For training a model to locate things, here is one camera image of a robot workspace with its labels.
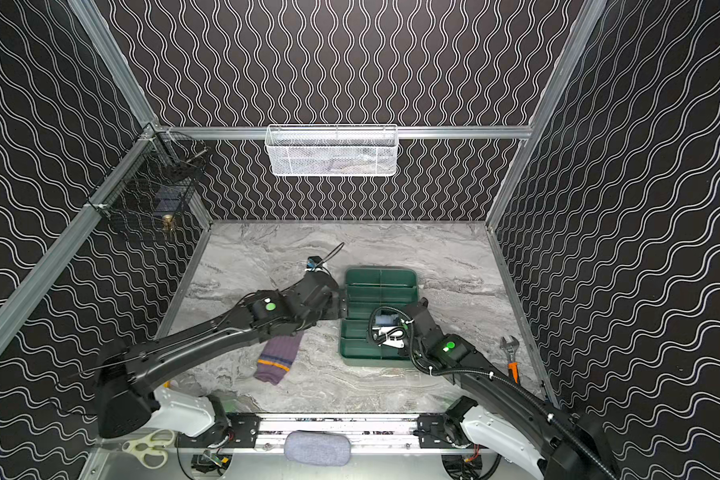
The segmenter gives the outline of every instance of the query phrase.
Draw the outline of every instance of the green plastic organizer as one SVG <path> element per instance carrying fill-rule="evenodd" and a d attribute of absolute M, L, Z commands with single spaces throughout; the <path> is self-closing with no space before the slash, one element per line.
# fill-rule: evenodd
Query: green plastic organizer
<path fill-rule="evenodd" d="M 381 305 L 402 308 L 418 302 L 416 273 L 406 268 L 361 266 L 347 270 L 347 318 L 341 322 L 338 353 L 350 366 L 406 367 L 411 362 L 390 346 L 376 346 L 365 337 L 368 317 Z"/>

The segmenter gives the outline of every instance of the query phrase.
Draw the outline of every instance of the black wavy patterned wall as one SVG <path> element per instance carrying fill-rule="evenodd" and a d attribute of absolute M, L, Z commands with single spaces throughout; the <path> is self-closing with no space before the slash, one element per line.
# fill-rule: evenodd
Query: black wavy patterned wall
<path fill-rule="evenodd" d="M 720 2 L 609 2 L 497 235 L 623 478 L 720 479 Z"/>
<path fill-rule="evenodd" d="M 80 415 L 94 411 L 94 372 L 76 372 L 115 338 L 154 338 L 200 238 L 195 223 L 151 246 L 102 222 L 83 244 L 0 356 L 0 480 L 78 477 L 97 431 Z"/>
<path fill-rule="evenodd" d="M 528 124 L 581 0 L 98 0 L 160 121 Z"/>
<path fill-rule="evenodd" d="M 200 193 L 222 220 L 485 220 L 517 148 L 404 140 L 393 177 L 276 177 L 263 142 L 221 141 Z"/>
<path fill-rule="evenodd" d="M 140 131 L 64 0 L 0 2 L 0 306 Z"/>

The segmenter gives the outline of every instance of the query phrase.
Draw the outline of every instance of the gray marble surface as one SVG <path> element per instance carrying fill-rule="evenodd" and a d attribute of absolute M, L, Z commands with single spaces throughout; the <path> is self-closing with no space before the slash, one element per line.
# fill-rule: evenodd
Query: gray marble surface
<path fill-rule="evenodd" d="M 339 283 L 350 266 L 410 268 L 443 331 L 462 335 L 498 366 L 507 361 L 501 336 L 522 341 L 482 224 L 216 224 L 171 332 L 225 312 L 251 291 L 294 283 L 308 256 L 340 242 L 346 245 L 329 265 Z M 338 321 L 306 331 L 278 386 L 253 378 L 263 345 L 209 360 L 174 385 L 254 412 L 435 412 L 463 393 L 412 368 L 346 366 L 338 336 Z M 540 396 L 525 345 L 518 361 L 523 385 Z"/>

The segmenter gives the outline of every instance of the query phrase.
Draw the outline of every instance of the white scissors handle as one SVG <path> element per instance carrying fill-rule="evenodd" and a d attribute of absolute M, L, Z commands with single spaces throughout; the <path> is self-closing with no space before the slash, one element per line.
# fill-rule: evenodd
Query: white scissors handle
<path fill-rule="evenodd" d="M 160 440 L 155 440 L 154 437 L 162 432 L 168 432 L 170 434 L 169 438 L 164 438 Z M 129 440 L 128 442 L 125 442 L 123 444 L 123 452 L 129 453 L 132 456 L 135 456 L 139 459 L 139 462 L 141 462 L 141 465 L 155 469 L 160 468 L 168 462 L 168 452 L 163 450 L 164 447 L 167 447 L 171 444 L 173 444 L 173 441 L 176 439 L 176 433 L 173 430 L 156 430 L 152 432 L 151 434 L 144 436 L 142 438 L 138 438 L 136 440 Z M 146 462 L 147 456 L 151 457 L 161 457 L 160 463 L 157 465 L 150 465 Z"/>

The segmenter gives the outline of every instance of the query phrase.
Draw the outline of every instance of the purple sock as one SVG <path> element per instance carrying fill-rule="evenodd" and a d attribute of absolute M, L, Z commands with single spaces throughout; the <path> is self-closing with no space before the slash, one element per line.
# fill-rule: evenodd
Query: purple sock
<path fill-rule="evenodd" d="M 303 336 L 304 332 L 301 331 L 294 336 L 275 336 L 269 339 L 262 354 L 259 355 L 256 373 L 253 376 L 273 385 L 280 383 L 296 360 L 298 345 L 302 342 Z"/>

